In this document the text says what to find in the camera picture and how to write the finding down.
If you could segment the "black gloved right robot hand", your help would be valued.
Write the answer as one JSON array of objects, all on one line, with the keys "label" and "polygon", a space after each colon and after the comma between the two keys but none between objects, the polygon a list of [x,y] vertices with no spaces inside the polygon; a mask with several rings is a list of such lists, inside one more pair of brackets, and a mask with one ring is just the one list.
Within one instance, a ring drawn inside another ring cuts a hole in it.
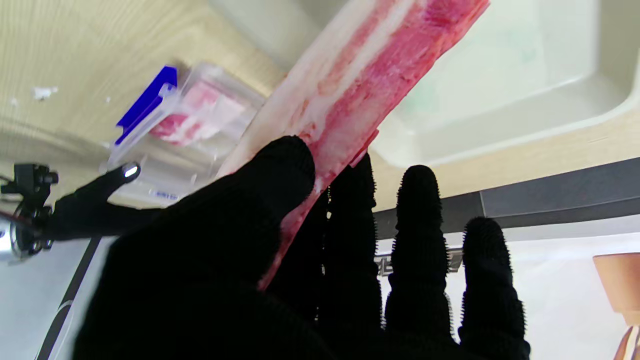
[{"label": "black gloved right robot hand", "polygon": [[120,187],[136,180],[140,172],[139,163],[126,162],[60,198],[42,235],[52,241],[121,236],[150,223],[162,208],[138,209],[108,200]]}]

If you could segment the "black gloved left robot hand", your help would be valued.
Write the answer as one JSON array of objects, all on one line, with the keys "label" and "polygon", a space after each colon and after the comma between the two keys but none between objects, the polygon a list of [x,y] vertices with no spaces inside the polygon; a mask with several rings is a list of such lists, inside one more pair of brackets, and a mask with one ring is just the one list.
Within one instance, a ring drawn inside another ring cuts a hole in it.
[{"label": "black gloved left robot hand", "polygon": [[437,178],[409,167],[397,194],[391,290],[382,304],[375,182],[365,155],[330,184],[265,291],[281,222],[310,197],[296,136],[119,237],[74,341],[73,360],[528,360],[525,316],[502,228],[477,217],[462,242],[459,341]]}]

